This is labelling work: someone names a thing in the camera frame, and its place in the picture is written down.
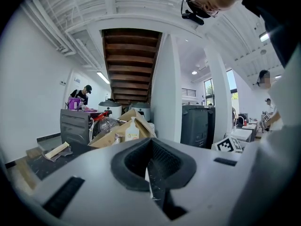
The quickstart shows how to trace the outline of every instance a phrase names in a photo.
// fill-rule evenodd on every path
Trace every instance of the staircase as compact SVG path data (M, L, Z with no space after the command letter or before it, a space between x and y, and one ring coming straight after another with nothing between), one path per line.
M143 29L103 30L105 63L115 101L122 105L150 102L161 35Z

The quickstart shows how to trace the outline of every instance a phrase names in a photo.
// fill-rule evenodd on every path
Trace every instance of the railing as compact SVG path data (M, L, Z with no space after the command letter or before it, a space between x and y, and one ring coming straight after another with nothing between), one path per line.
M182 96L196 97L196 90L182 88Z

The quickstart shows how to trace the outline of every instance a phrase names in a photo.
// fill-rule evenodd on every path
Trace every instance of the fluorescent light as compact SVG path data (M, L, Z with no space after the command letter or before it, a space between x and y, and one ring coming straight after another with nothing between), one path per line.
M110 83L110 82L107 80L107 78L103 75L103 73L97 72L97 74L104 80L104 82L106 82L107 84Z
M269 39L269 35L267 32L264 32L261 35L259 35L259 38L261 42L264 42L265 40Z

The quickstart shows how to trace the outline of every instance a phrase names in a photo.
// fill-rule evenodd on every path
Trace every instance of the white ceiling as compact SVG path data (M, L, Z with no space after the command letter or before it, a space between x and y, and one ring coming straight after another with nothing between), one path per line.
M265 31L263 20L240 3L217 18L206 19L205 25L199 26L181 18L181 1L26 0L23 8L58 50L74 57L89 71L106 74L100 30L133 27L180 36L177 41L180 61L190 74L197 65L202 67L203 47L207 44L213 44L224 63L250 86L256 82L261 69L270 69L272 75L283 72L270 41L261 43L259 40L259 35ZM209 72L206 68L198 77Z

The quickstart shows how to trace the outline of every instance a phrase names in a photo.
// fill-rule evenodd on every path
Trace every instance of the cardboard box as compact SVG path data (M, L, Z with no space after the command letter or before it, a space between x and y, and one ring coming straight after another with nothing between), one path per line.
M132 109L118 118L122 121L127 121L127 123L114 127L108 134L99 133L95 138L93 138L89 145L98 148L110 146L115 142L115 133L122 136L120 142L124 142L126 129L132 122L131 117L136 117L135 125L139 129L139 138L156 137L155 132L150 127L145 118L136 110Z

